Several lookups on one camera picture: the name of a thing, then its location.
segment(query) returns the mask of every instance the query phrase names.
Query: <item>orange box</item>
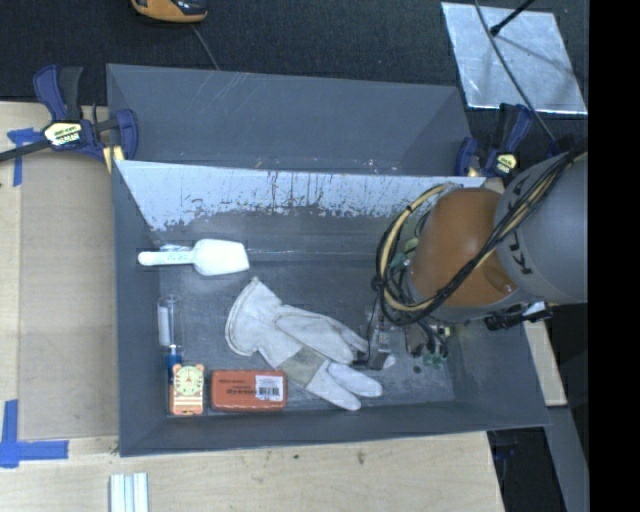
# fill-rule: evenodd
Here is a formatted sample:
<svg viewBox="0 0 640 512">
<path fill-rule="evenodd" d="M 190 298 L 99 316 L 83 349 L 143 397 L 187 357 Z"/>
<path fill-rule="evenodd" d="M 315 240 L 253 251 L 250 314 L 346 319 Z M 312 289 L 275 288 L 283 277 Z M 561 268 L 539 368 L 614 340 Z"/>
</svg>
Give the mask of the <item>orange box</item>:
<svg viewBox="0 0 640 512">
<path fill-rule="evenodd" d="M 287 403 L 287 378 L 280 370 L 214 370 L 209 396 L 221 411 L 276 411 Z"/>
</svg>

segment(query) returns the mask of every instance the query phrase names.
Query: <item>barcode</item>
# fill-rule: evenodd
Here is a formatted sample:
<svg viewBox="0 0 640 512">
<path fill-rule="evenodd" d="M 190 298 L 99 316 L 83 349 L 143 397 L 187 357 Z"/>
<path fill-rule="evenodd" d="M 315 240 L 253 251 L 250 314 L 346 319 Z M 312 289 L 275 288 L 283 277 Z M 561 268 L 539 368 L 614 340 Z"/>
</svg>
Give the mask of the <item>barcode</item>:
<svg viewBox="0 0 640 512">
<path fill-rule="evenodd" d="M 272 402 L 282 402 L 284 379 L 277 375 L 256 375 L 256 398 Z"/>
<path fill-rule="evenodd" d="M 258 393 L 263 396 L 280 396 L 280 390 L 278 388 L 260 388 Z"/>
</svg>

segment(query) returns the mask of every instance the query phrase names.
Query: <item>gray cylinder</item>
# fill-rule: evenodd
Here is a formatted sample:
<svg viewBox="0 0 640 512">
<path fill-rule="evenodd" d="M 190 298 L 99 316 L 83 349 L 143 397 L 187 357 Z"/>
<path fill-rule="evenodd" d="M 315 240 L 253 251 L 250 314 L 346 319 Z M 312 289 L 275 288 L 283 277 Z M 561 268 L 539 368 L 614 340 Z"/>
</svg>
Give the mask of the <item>gray cylinder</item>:
<svg viewBox="0 0 640 512">
<path fill-rule="evenodd" d="M 497 206 L 496 224 L 563 156 L 531 167 L 509 184 Z M 587 302 L 587 181 L 584 154 L 564 170 L 538 211 L 497 248 L 504 270 L 535 300 L 553 305 Z"/>
</svg>

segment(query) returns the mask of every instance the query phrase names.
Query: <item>black surface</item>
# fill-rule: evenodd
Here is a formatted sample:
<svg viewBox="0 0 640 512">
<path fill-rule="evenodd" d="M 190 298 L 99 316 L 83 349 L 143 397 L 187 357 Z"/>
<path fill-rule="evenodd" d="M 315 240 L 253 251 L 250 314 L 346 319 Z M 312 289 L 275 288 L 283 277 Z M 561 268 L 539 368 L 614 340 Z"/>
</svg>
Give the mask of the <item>black surface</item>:
<svg viewBox="0 0 640 512">
<path fill-rule="evenodd" d="M 492 432 L 489 441 L 507 511 L 565 511 L 544 429 Z"/>
<path fill-rule="evenodd" d="M 558 306 L 548 322 L 560 378 L 589 464 L 588 304 Z"/>
<path fill-rule="evenodd" d="M 482 5 L 515 8 L 520 0 L 487 0 Z M 343 2 L 326 0 L 212 0 L 211 13 L 200 30 L 222 69 L 334 76 L 435 85 L 457 85 L 455 59 L 442 18 L 440 3 L 424 0 Z M 589 0 L 538 0 L 531 9 L 553 12 L 573 64 L 583 97 L 589 105 Z M 0 0 L 0 99 L 35 101 L 31 77 L 42 66 L 57 63 L 85 67 L 79 89 L 83 104 L 106 105 L 106 64 L 140 64 L 208 68 L 204 50 L 190 30 L 159 28 L 141 23 L 129 0 L 109 2 L 18 2 Z M 492 133 L 493 111 L 469 111 L 471 132 Z M 569 116 L 543 115 L 558 137 L 579 141 L 587 135 L 587 121 Z M 535 127 L 522 146 L 522 163 L 540 160 L 547 140 Z M 565 332 L 585 325 L 586 317 L 553 320 L 552 344 L 563 353 Z M 578 353 L 586 337 L 577 342 Z M 588 447 L 588 405 L 574 410 Z M 524 463 L 518 482 L 520 500 L 507 498 L 507 509 L 562 510 L 557 502 L 536 507 L 529 499 L 545 491 L 525 476 L 548 474 L 548 460 L 540 443 L 521 436 Z"/>
</svg>

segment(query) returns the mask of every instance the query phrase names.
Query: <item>wooden table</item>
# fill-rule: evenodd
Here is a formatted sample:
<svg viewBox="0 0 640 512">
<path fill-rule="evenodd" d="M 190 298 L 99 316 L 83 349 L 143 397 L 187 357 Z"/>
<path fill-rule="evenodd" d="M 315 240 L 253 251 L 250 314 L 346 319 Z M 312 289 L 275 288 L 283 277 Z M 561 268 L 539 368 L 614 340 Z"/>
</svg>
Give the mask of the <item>wooden table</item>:
<svg viewBox="0 0 640 512">
<path fill-rule="evenodd" d="M 0 151 L 13 147 L 5 136 L 9 129 L 41 128 L 47 122 L 39 104 L 0 102 Z M 4 401 L 19 396 L 19 377 L 30 371 L 18 364 L 24 329 L 21 251 L 27 243 L 21 241 L 22 193 L 30 169 L 51 158 L 69 165 L 77 161 L 62 153 L 25 158 L 22 187 L 12 186 L 13 162 L 0 164 L 0 416 Z M 64 281 L 59 286 L 61 300 L 73 292 Z M 546 332 L 538 327 L 532 334 L 547 404 L 566 403 Z M 66 356 L 70 364 L 73 354 Z M 485 432 L 135 458 L 121 458 L 117 447 L 115 435 L 76 437 L 67 460 L 0 468 L 0 511 L 108 510 L 109 477 L 137 472 L 148 474 L 153 512 L 504 510 Z"/>
</svg>

